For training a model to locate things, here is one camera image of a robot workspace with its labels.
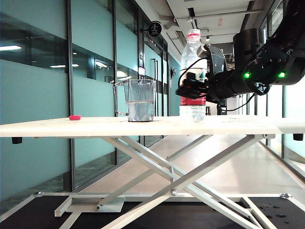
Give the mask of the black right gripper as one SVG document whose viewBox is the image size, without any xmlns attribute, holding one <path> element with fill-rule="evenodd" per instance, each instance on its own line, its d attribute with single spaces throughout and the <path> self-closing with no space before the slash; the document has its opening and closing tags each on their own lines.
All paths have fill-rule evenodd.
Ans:
<svg viewBox="0 0 305 229">
<path fill-rule="evenodd" d="M 218 73 L 206 73 L 204 80 L 196 80 L 196 74 L 192 72 L 183 73 L 178 80 L 178 89 L 175 93 L 185 98 L 201 98 L 206 96 L 206 101 L 218 103 L 221 99 L 235 96 L 232 90 L 231 77 L 233 71 L 224 71 Z"/>
</svg>

